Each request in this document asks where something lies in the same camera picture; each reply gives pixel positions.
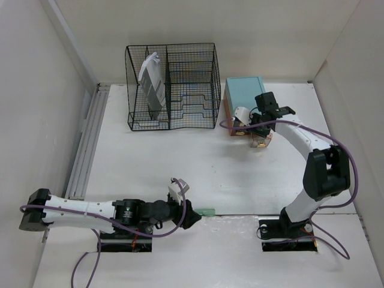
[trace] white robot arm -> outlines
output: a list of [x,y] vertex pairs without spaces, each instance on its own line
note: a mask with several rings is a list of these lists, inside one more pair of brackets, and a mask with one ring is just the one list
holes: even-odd
[[[302,236],[300,230],[308,224],[310,215],[319,206],[349,188],[349,159],[341,147],[301,129],[302,122],[295,111],[289,107],[279,107],[272,92],[261,94],[255,100],[259,110],[256,113],[244,107],[236,108],[236,126],[243,126],[245,130],[262,137],[266,137],[272,129],[287,139],[307,161],[303,190],[282,209],[278,220],[259,221],[260,226],[265,227],[261,230],[261,237],[297,238]],[[284,123],[260,125],[277,119],[295,122],[298,126]]]
[[[81,227],[99,230],[102,251],[150,251],[154,227],[161,229],[163,222],[173,221],[184,229],[190,228],[201,216],[194,212],[191,202],[182,202],[182,191],[189,186],[182,179],[168,185],[167,201],[144,202],[139,199],[123,199],[107,202],[87,202],[63,199],[51,195],[48,189],[39,189],[33,193],[23,210],[19,229],[24,231],[44,231],[59,226]],[[141,233],[141,236],[117,226],[129,228]]]

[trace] wire mesh basket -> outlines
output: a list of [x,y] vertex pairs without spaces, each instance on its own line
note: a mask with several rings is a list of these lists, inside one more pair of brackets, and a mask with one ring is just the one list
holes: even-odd
[[[154,52],[165,80],[166,104],[150,112],[137,79],[143,61]],[[215,128],[221,88],[214,43],[127,46],[125,67],[132,131]]]

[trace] light blue box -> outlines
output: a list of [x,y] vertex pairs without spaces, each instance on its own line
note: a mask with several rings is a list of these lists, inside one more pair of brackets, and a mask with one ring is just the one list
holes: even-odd
[[227,78],[225,93],[230,113],[227,116],[232,117],[237,107],[250,110],[256,107],[254,98],[265,93],[263,79],[260,76]]

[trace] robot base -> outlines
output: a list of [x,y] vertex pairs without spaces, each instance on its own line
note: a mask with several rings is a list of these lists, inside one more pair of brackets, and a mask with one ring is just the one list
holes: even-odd
[[313,235],[312,226],[309,223],[303,222],[290,229],[284,229],[280,218],[266,218],[259,220],[259,230],[264,252],[274,251],[317,251],[316,241],[314,239],[302,239],[295,242],[277,244],[284,239],[293,239],[308,235]]
[[152,238],[149,237],[122,231],[113,234],[100,233],[100,238],[101,252],[152,252]]

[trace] white wall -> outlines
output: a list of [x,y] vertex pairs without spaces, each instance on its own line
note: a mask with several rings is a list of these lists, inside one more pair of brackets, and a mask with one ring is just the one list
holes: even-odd
[[215,42],[222,79],[312,80],[359,0],[56,0],[100,81],[128,44]]
[[333,135],[356,157],[363,216],[384,279],[384,2],[361,0],[314,85]]
[[2,3],[0,40],[0,286],[24,288],[42,234],[18,230],[19,206],[62,193],[85,87],[39,0]]

